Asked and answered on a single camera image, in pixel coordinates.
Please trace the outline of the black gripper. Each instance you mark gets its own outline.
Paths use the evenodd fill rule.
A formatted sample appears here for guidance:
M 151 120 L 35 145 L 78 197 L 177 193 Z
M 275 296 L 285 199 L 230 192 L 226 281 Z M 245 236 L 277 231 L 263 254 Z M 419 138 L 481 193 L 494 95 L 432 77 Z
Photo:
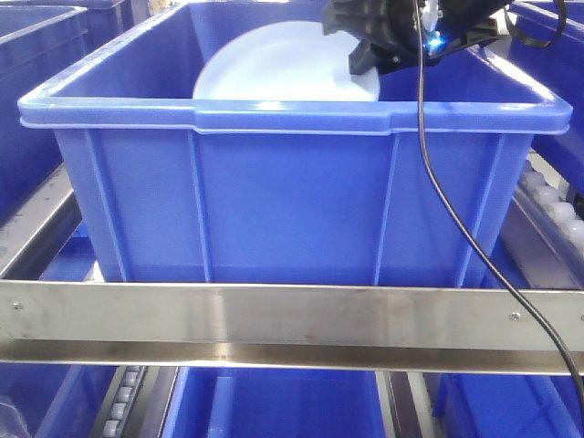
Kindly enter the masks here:
M 323 32 L 344 31 L 359 41 L 349 54 L 351 75 L 375 68 L 382 75 L 419 65 L 422 36 L 425 64 L 499 38 L 493 14 L 508 1 L 330 1 Z

